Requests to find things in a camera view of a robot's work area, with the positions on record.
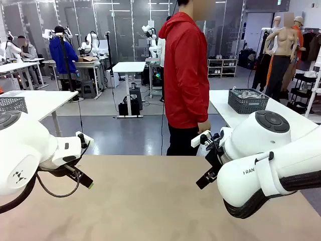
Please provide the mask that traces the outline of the person's right hand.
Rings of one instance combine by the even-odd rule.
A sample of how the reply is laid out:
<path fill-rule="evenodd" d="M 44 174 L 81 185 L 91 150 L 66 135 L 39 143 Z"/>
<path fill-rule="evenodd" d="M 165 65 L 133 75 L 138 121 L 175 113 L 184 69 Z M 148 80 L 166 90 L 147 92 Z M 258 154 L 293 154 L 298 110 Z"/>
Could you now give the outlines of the person's right hand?
<path fill-rule="evenodd" d="M 205 122 L 202 122 L 202 123 L 198 123 L 198 128 L 199 128 L 198 134 L 201 134 L 205 131 L 210 131 L 211 123 L 209 120 L 206 120 Z"/>

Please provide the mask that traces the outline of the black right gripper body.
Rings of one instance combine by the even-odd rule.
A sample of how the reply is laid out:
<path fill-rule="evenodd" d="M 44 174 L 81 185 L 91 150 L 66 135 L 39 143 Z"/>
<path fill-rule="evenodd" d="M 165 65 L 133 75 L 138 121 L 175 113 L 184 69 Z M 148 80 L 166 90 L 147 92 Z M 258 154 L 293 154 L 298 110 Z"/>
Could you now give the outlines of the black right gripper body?
<path fill-rule="evenodd" d="M 205 159 L 208 161 L 208 163 L 212 166 L 210 169 L 210 173 L 214 176 L 217 176 L 219 170 L 223 166 L 223 155 L 224 150 L 222 147 L 213 147 L 207 155 L 205 156 Z"/>

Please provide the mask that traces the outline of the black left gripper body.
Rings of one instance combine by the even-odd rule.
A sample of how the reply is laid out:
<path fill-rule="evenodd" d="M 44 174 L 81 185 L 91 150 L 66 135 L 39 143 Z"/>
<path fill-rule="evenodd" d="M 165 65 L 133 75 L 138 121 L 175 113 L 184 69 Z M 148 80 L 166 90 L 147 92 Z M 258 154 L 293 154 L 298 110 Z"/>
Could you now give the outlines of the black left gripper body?
<path fill-rule="evenodd" d="M 77 180 L 77 177 L 80 177 L 81 173 L 82 173 L 76 167 L 70 166 L 67 164 L 62 165 L 62 166 L 58 167 L 57 169 L 48 169 L 48 168 L 40 167 L 39 171 L 49 172 L 50 174 L 54 175 L 55 177 L 67 176 L 73 180 Z"/>

